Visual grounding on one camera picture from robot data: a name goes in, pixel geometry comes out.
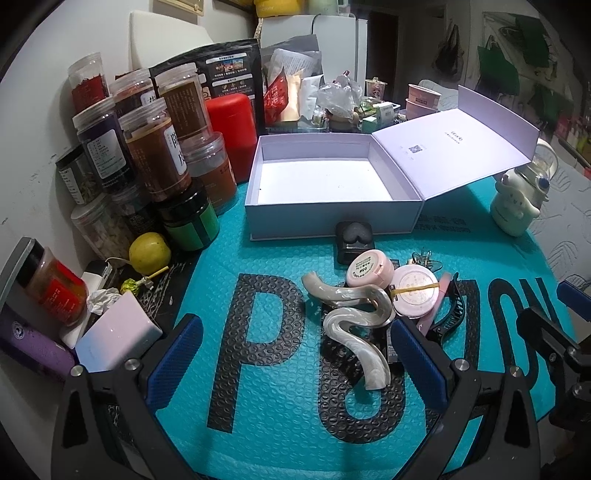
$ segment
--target round powder compact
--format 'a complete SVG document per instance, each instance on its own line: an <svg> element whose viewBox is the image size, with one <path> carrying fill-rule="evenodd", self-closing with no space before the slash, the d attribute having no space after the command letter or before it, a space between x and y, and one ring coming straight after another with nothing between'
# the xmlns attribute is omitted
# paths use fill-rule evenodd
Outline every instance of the round powder compact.
<svg viewBox="0 0 591 480"><path fill-rule="evenodd" d="M347 270L349 287L377 285L384 290L392 282L394 266L386 254L380 250L368 250L358 256Z"/></svg>
<svg viewBox="0 0 591 480"><path fill-rule="evenodd" d="M421 287L437 283L433 272L421 265L403 265L394 271L392 289ZM396 312L404 317L416 319L429 313L437 303L437 288L399 293L392 299Z"/></svg>

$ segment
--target screw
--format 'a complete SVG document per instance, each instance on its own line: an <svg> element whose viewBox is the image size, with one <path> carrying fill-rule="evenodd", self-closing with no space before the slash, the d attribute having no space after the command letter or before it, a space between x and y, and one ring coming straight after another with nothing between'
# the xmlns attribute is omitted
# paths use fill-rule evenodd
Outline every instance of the screw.
<svg viewBox="0 0 591 480"><path fill-rule="evenodd" d="M511 375L513 375L515 378L518 378L521 375L523 375L523 372L521 371L521 368L519 368L516 365L513 365L512 367L509 367L509 373Z"/></svg>
<svg viewBox="0 0 591 480"><path fill-rule="evenodd" d="M470 368L470 363L468 363L468 360L464 360L463 358L458 358L453 364L460 372L465 372Z"/></svg>
<svg viewBox="0 0 591 480"><path fill-rule="evenodd" d="M82 365L75 365L70 370L70 375L73 377L79 377L84 373L84 367Z"/></svg>
<svg viewBox="0 0 591 480"><path fill-rule="evenodd" d="M125 369L129 371L137 370L139 367L139 360L130 358L125 362Z"/></svg>

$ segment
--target pink strip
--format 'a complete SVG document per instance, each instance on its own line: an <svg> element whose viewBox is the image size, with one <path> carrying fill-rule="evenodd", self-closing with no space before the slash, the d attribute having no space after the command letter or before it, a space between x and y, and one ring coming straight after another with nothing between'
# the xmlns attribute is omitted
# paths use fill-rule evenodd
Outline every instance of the pink strip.
<svg viewBox="0 0 591 480"><path fill-rule="evenodd" d="M431 328L433 320L435 320L437 312L439 312L439 308L441 308L441 304L443 303L443 299L445 298L447 288L451 281L452 276L449 273L445 272L441 276L441 280L439 281L439 295L437 295L437 303L433 307L433 310L431 310L429 313L420 318L417 323L417 328L423 335L427 335L429 328Z"/></svg>

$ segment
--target black lid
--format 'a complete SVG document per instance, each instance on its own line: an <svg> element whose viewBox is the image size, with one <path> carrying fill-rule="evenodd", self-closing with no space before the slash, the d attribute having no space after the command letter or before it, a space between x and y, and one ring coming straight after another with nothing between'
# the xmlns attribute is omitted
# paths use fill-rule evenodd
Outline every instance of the black lid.
<svg viewBox="0 0 591 480"><path fill-rule="evenodd" d="M169 223L185 220L201 212L209 204L205 185L198 178L192 178L191 186L172 199L154 203L160 218Z"/></svg>
<svg viewBox="0 0 591 480"><path fill-rule="evenodd" d="M41 259L43 258L44 252L45 249L37 240L35 240L33 249L28 254L25 263L22 264L22 267L17 274L17 282L21 287L26 287L27 285L29 285L29 282L33 278L33 275L35 274L37 268L39 267L39 264L41 263Z"/></svg>
<svg viewBox="0 0 591 480"><path fill-rule="evenodd" d="M58 170L63 170L66 168L70 163L72 163L75 159L80 157L84 153L84 149L82 145L78 145L70 150L68 150L65 154L61 156L59 160L56 161L56 167Z"/></svg>

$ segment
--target green label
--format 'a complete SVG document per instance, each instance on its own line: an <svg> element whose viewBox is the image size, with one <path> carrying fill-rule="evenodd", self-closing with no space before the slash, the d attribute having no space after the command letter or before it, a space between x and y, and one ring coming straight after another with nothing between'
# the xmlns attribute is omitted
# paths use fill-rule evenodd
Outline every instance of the green label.
<svg viewBox="0 0 591 480"><path fill-rule="evenodd" d="M213 241L213 239L217 237L217 234L220 231L220 224L217 221L216 212L213 210L211 203L200 215L200 219L203 223L203 226L205 227L205 231L209 235L209 238Z"/></svg>
<svg viewBox="0 0 591 480"><path fill-rule="evenodd" d="M203 248L203 242L192 223L183 226L168 226L166 230L178 243L179 247L186 252L194 252Z"/></svg>

